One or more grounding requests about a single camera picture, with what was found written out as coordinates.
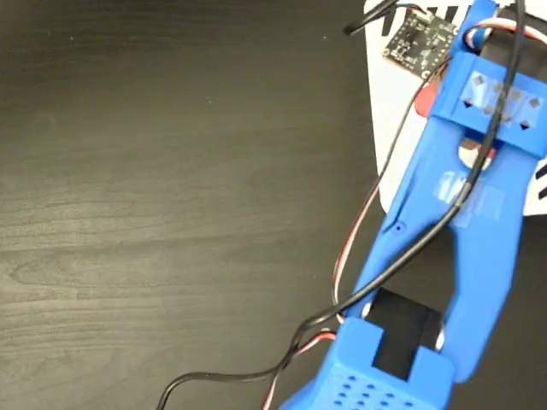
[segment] wood grain surface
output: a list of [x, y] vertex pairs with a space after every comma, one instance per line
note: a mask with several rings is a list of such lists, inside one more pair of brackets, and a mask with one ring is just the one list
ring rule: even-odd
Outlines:
[[[0, 409], [148, 410], [181, 372], [274, 363], [328, 305], [374, 177], [364, 42], [340, 33], [361, 3], [1, 5]], [[509, 307], [451, 408], [544, 408], [546, 227], [526, 224]], [[444, 306], [450, 247], [391, 286]], [[264, 390], [189, 384], [169, 409], [253, 409]]]

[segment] blue 3d-printed part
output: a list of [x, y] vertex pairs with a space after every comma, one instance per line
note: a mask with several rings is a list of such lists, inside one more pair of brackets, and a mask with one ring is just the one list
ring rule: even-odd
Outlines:
[[[458, 149], [480, 142], [501, 90], [505, 67], [467, 52], [461, 35], [491, 17], [496, 4], [476, 0], [452, 47], [453, 60], [356, 290], [380, 274], [447, 211], [469, 168]], [[477, 366], [511, 288], [526, 189], [547, 154], [547, 85], [517, 74], [497, 135], [495, 161], [481, 174], [462, 211], [450, 222], [456, 237], [456, 290], [444, 316], [444, 345], [420, 347], [408, 380], [373, 366], [383, 329], [362, 319], [373, 295], [346, 313], [316, 378], [282, 410], [438, 410], [453, 383]]]

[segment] circuit board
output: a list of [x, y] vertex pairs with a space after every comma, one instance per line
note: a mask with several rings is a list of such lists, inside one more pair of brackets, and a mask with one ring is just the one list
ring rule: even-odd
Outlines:
[[436, 15], [408, 15], [384, 50], [384, 57], [426, 78], [446, 57], [458, 27]]

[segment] red component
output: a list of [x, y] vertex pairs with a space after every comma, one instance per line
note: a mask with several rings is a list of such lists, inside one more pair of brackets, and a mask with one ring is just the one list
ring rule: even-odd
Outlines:
[[437, 97], [437, 91], [437, 83], [429, 83], [421, 89], [418, 97], [414, 100], [414, 106], [418, 115], [425, 118], [429, 116], [429, 112], [431, 111], [435, 98]]

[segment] electrical cable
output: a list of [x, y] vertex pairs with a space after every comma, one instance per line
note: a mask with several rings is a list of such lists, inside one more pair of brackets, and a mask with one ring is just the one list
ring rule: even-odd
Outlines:
[[[362, 203], [361, 209], [359, 210], [359, 213], [357, 214], [356, 219], [354, 220], [351, 226], [350, 233], [348, 234], [345, 244], [342, 250], [340, 251], [340, 253], [338, 254], [338, 258], [336, 259], [336, 262], [334, 264], [334, 268], [332, 270], [332, 303], [334, 305], [338, 304], [338, 289], [340, 285], [340, 279], [342, 278], [342, 274], [344, 273], [345, 264], [350, 255], [351, 249], [353, 247], [353, 243], [355, 242], [356, 235], [359, 232], [361, 223], [363, 222], [365, 216], [367, 215], [368, 210], [372, 206], [374, 199], [379, 194], [379, 185], [382, 182], [382, 179], [384, 178], [385, 173], [387, 172], [387, 168], [389, 167], [391, 163], [393, 152], [395, 151], [395, 147], [397, 146], [397, 142], [401, 136], [401, 132], [403, 131], [404, 124], [406, 123], [406, 120], [409, 117], [410, 110], [414, 106], [415, 99], [418, 97], [421, 90], [423, 90], [423, 88], [426, 86], [427, 83], [429, 83], [434, 77], [442, 73], [442, 71], [446, 68], [446, 65], [449, 63], [449, 61], [450, 61], [450, 58], [444, 59], [434, 70], [432, 70], [432, 72], [429, 75], [427, 75], [427, 77], [421, 82], [420, 87], [416, 90], [415, 94], [412, 96], [409, 104], [404, 110], [403, 120], [401, 121], [401, 123], [399, 124], [399, 127], [397, 128], [397, 131], [395, 132], [395, 137], [393, 138], [390, 148], [388, 149], [384, 166], [380, 170], [378, 174], [378, 178], [374, 181], [372, 188], [370, 189], [367, 196], [365, 197], [365, 200]], [[337, 314], [337, 320], [340, 324], [342, 324], [344, 322], [344, 316], [341, 313]]]
[[[321, 342], [322, 340], [334, 340], [336, 338], [336, 333], [331, 331], [330, 329], [323, 329], [320, 333], [312, 337], [309, 342], [304, 344], [295, 354], [295, 358], [301, 354], [304, 354], [314, 348], [317, 343]], [[270, 388], [268, 389], [268, 394], [266, 395], [266, 398], [264, 399], [264, 402], [262, 403], [262, 410], [269, 410], [269, 408], [272, 405], [272, 400], [274, 399], [274, 392], [275, 387], [277, 385], [277, 381], [279, 379], [279, 376], [281, 375], [281, 371], [278, 371], [275, 376], [273, 377], [272, 383], [270, 384]]]
[[375, 7], [370, 9], [361, 20], [359, 21], [353, 21], [350, 24], [348, 24], [344, 28], [344, 33], [347, 36], [353, 36], [363, 30], [365, 26], [368, 23], [372, 23], [373, 21], [379, 20], [382, 17], [385, 17], [388, 15], [392, 10], [394, 9], [412, 9], [412, 10], [418, 10], [421, 13], [426, 13], [426, 11], [420, 7], [418, 4], [414, 3], [405, 3], [405, 4], [397, 4], [397, 0], [385, 0], [379, 4], [377, 4]]
[[[435, 70], [432, 70], [432, 73], [422, 82], [420, 89], [416, 91], [415, 95], [412, 98], [412, 101], [409, 103], [409, 105], [407, 106], [407, 108], [405, 110], [405, 115], [403, 117], [403, 120], [401, 121], [401, 124], [399, 125], [399, 128], [397, 129], [396, 138], [398, 138], [398, 135], [400, 135], [400, 132], [403, 129], [406, 117], [407, 117], [409, 111], [412, 109], [412, 106], [414, 104], [414, 100], [416, 99], [416, 97], [417, 97], [418, 93], [420, 92], [420, 90], [432, 78], [433, 75], [438, 73], [442, 69], [442, 67], [444, 67], [446, 65], [446, 63], [449, 60], [450, 59], [445, 59], [444, 61], [442, 61], [438, 65], [438, 67]], [[385, 165], [382, 168], [382, 171], [380, 171], [379, 177], [376, 179], [376, 182], [375, 182], [373, 188], [370, 190], [370, 193], [368, 195], [368, 198], [370, 198], [370, 199], [366, 200], [365, 202], [372, 202], [373, 201], [373, 192], [379, 188], [379, 181], [381, 180], [381, 177], [384, 176], [385, 171], [387, 170], [387, 165], [388, 165], [389, 160], [391, 159], [391, 156], [392, 156], [393, 150], [395, 149], [395, 144], [396, 143], [397, 143], [397, 141], [395, 141], [395, 143], [392, 143], [392, 145], [390, 147], [390, 150], [388, 152], [388, 156], [387, 156], [388, 160], [385, 162]], [[363, 297], [366, 297], [368, 295], [368, 293], [376, 290], [378, 287], [379, 286], [371, 287], [370, 288], [371, 290], [367, 291], [367, 294], [364, 295]], [[302, 323], [300, 325], [300, 327], [298, 328], [297, 332], [295, 333], [295, 335], [293, 336], [292, 341], [291, 341], [291, 346], [287, 350], [287, 352], [286, 352], [285, 356], [283, 357], [283, 359], [276, 366], [273, 366], [269, 369], [266, 369], [266, 370], [261, 371], [261, 372], [243, 373], [243, 374], [225, 374], [225, 373], [215, 373], [215, 372], [190, 372], [190, 373], [186, 373], [186, 374], [183, 374], [181, 376], [178, 376], [173, 381], [171, 381], [168, 384], [168, 386], [164, 389], [164, 391], [162, 392], [162, 396], [161, 396], [161, 398], [160, 398], [160, 400], [159, 400], [159, 402], [156, 406], [156, 410], [164, 410], [165, 406], [167, 405], [169, 396], [173, 393], [173, 390], [176, 389], [181, 384], [186, 383], [186, 382], [190, 382], [190, 381], [209, 381], [209, 382], [217, 382], [217, 383], [254, 383], [254, 382], [264, 381], [264, 380], [266, 380], [270, 377], [275, 378], [276, 375], [279, 372], [282, 372], [289, 365], [289, 363], [292, 361], [292, 359], [296, 356], [297, 351], [300, 349], [298, 347], [299, 343], [300, 343], [300, 340], [302, 339], [302, 336], [309, 329], [311, 329], [312, 327], [315, 327], [316, 325], [318, 325], [320, 323], [325, 322], [326, 320], [330, 319], [332, 316], [336, 315], [337, 313], [343, 312], [347, 307], [351, 306], [351, 304], [346, 306], [344, 304], [336, 303], [334, 307], [329, 308], [327, 310], [330, 312], [336, 306], [341, 306], [341, 308], [339, 309], [339, 311], [337, 311], [334, 314], [328, 316], [327, 319], [322, 319], [321, 321], [317, 322], [317, 324], [314, 324], [313, 318], [310, 318], [306, 322]]]
[[491, 147], [496, 140], [497, 131], [502, 121], [502, 115], [507, 102], [509, 91], [517, 69], [521, 60], [521, 54], [525, 42], [525, 27], [526, 27], [526, 6], [524, 0], [516, 0], [516, 14], [517, 14], [517, 26], [515, 31], [515, 41], [513, 49], [511, 51], [511, 58], [503, 80], [503, 88], [500, 92], [497, 100], [496, 108], [491, 117], [490, 124], [487, 128], [484, 141], [480, 147], [479, 153], [473, 167], [467, 177], [465, 184], [463, 185], [460, 193], [456, 197], [454, 203], [449, 207], [444, 216], [433, 226], [423, 237], [421, 237], [415, 244], [405, 250], [394, 262], [392, 262], [381, 274], [372, 279], [365, 286], [359, 289], [356, 293], [350, 295], [340, 303], [321, 310], [320, 312], [310, 316], [304, 320], [295, 331], [289, 348], [287, 349], [283, 358], [279, 363], [262, 372], [254, 372], [248, 374], [221, 374], [212, 372], [191, 372], [183, 374], [174, 379], [163, 391], [162, 396], [158, 402], [156, 410], [164, 410], [167, 404], [168, 397], [173, 390], [182, 383], [192, 380], [209, 380], [222, 383], [249, 383], [260, 381], [269, 376], [276, 376], [279, 371], [285, 369], [286, 366], [295, 357], [301, 345], [300, 342], [307, 331], [310, 329], [325, 323], [327, 320], [336, 316], [337, 313], [341, 313], [344, 310], [351, 308], [362, 299], [367, 297], [370, 293], [377, 290], [388, 279], [396, 274], [401, 268], [403, 268], [408, 262], [414, 259], [457, 215], [461, 209], [463, 203], [468, 199], [469, 195], [473, 191], [476, 185], [482, 168], [485, 164], [486, 158]]
[[[485, 33], [485, 38], [486, 38], [490, 35], [491, 29], [494, 29], [494, 28], [506, 30], [509, 32], [514, 32], [516, 30], [516, 22], [511, 19], [492, 17], [490, 19], [482, 20], [479, 23], [475, 24], [474, 26], [470, 27], [463, 35], [463, 38], [465, 40], [466, 46], [473, 51], [479, 51], [479, 47], [476, 47], [473, 42], [473, 37], [477, 33], [477, 31], [481, 28], [490, 29]], [[525, 34], [527, 37], [533, 38], [547, 45], [547, 35], [540, 32], [538, 29], [531, 26], [526, 26]]]

